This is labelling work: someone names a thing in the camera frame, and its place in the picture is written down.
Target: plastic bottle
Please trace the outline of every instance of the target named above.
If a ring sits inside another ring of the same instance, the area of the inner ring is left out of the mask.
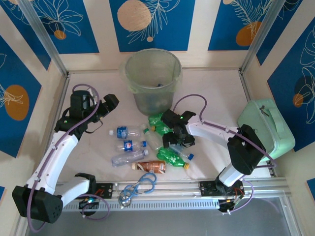
[[[164,134],[167,134],[169,132],[173,132],[173,129],[169,128],[166,124],[164,124],[162,121],[161,123],[157,124],[157,125],[153,125],[151,127],[152,131],[157,132],[158,134],[160,134],[161,136],[163,136]]]
[[[152,125],[156,125],[161,121],[161,117],[162,117],[163,113],[159,113],[157,115],[153,115],[153,116],[149,116],[148,117],[148,120],[149,120],[149,125],[152,126]]]
[[[170,145],[169,148],[172,149],[177,155],[179,155],[184,160],[188,159],[189,161],[191,161],[193,159],[194,155],[190,153],[188,150],[186,150],[185,147],[182,145],[179,144]]]
[[[123,166],[127,163],[132,163],[135,161],[142,160],[148,154],[149,154],[149,151],[146,149],[145,150],[132,151],[132,152],[125,152],[125,153],[119,154],[117,156],[114,156],[112,158],[112,165],[113,165],[113,167]]]
[[[116,130],[110,129],[109,135],[116,135],[118,139],[130,139],[140,137],[140,129],[137,126],[118,126]]]
[[[146,161],[134,162],[131,165],[133,170],[146,171],[154,174],[165,174],[166,162],[165,161]]]
[[[157,158],[161,161],[165,161],[168,164],[175,167],[183,167],[185,170],[189,168],[189,164],[183,161],[178,155],[176,155],[171,150],[167,150],[165,148],[160,148],[157,154]]]
[[[125,151],[138,151],[141,147],[146,147],[146,141],[133,141],[133,140],[118,140],[115,144],[115,148],[117,152],[125,152]]]
[[[158,151],[162,146],[162,141],[155,135],[154,132],[150,131],[146,124],[140,126],[143,130],[144,136],[146,137],[147,144],[153,151]]]

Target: mint green case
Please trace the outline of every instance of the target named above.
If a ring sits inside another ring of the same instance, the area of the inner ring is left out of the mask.
[[[237,122],[240,127],[243,124],[252,127],[266,152],[274,159],[295,146],[291,130],[271,99],[250,101]]]

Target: brown bottle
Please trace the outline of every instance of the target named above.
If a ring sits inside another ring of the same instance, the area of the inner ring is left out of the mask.
[[[134,162],[131,165],[133,170],[146,171],[154,174],[165,174],[166,162],[165,161],[145,161]]]

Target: trash bin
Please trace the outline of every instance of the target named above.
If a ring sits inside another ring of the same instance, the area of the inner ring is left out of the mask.
[[[145,49],[131,55],[120,66],[121,78],[133,93],[139,111],[147,116],[171,108],[182,66],[172,53]]]

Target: white floor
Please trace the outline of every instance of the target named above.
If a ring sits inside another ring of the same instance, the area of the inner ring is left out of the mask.
[[[104,125],[99,130],[82,136],[68,158],[59,181],[68,181],[79,172],[95,175],[98,181],[138,180],[143,172],[134,171],[129,165],[112,167],[110,160],[116,155],[113,146],[116,139],[108,135],[108,130],[119,125],[141,125],[147,122],[147,117],[137,110],[133,95],[127,90],[118,72],[72,74],[63,110],[70,105],[72,87],[80,83],[95,87],[101,97],[109,93],[115,94],[120,103],[103,118]],[[184,70],[183,81],[175,93],[173,104],[191,93],[207,98],[208,107],[203,113],[204,119],[228,126],[237,126],[237,118],[247,104],[238,72],[232,70]],[[183,100],[176,112],[181,114],[189,110],[198,114],[202,107],[201,98],[191,97]],[[98,125],[91,124],[89,130],[94,130]],[[146,160],[157,159],[148,149],[150,155]],[[215,178],[230,162],[226,149],[205,139],[196,137],[196,145],[189,149],[195,155],[189,169],[185,171],[168,165],[166,174],[158,175],[158,180]],[[258,169],[251,177],[270,177],[270,174],[267,169]]]

